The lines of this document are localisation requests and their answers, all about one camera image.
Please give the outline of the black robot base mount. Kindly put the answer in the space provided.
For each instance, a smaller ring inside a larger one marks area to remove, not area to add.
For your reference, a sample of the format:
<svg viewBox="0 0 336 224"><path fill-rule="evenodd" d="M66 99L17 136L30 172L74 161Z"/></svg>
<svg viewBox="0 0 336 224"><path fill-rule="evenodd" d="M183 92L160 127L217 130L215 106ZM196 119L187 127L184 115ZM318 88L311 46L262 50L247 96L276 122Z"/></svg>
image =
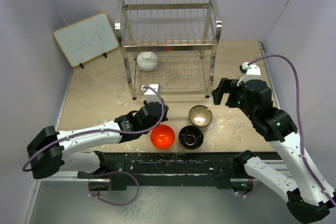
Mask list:
<svg viewBox="0 0 336 224"><path fill-rule="evenodd" d="M253 179L234 165L237 152L103 153L103 167L79 178L108 178L111 190L127 186L215 187L249 190Z"/></svg>

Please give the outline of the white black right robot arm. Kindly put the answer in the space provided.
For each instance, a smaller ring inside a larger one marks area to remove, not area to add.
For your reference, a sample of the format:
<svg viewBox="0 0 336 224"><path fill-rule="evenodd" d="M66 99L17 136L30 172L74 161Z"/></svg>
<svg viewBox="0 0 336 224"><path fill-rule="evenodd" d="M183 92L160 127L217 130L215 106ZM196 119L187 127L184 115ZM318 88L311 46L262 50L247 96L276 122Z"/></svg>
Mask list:
<svg viewBox="0 0 336 224"><path fill-rule="evenodd" d="M272 91L262 80L222 78L212 91L215 105L227 93L225 105L239 108L253 128L268 142L284 161L291 177L265 164L255 153L246 150L234 158L234 173L238 177L258 179L287 205L301 223L317 222L330 213L335 203L335 189L326 182L306 151L300 150L301 137L290 115L273 106Z"/></svg>

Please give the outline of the white ceramic bowl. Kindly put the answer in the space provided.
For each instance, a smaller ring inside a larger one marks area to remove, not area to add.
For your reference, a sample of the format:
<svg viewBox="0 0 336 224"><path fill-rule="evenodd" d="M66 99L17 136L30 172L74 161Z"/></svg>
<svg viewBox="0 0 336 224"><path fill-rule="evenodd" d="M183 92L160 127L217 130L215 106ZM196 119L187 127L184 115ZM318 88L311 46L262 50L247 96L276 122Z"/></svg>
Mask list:
<svg viewBox="0 0 336 224"><path fill-rule="evenodd" d="M141 52L137 56L136 62L142 71L152 71L158 66L158 57L151 51Z"/></svg>

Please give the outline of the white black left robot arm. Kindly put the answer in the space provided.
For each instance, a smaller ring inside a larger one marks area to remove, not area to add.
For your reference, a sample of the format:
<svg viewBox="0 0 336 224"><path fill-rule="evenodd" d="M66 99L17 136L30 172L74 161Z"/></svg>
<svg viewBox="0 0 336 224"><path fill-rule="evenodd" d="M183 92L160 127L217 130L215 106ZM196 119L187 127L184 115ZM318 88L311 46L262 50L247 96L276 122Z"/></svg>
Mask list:
<svg viewBox="0 0 336 224"><path fill-rule="evenodd" d="M23 171L32 172L35 179L72 169L102 178L108 172L107 163L98 154L84 154L83 150L137 140L167 121L168 110L165 102L145 101L139 110L103 125L59 132L47 126L27 145L30 168L23 167Z"/></svg>

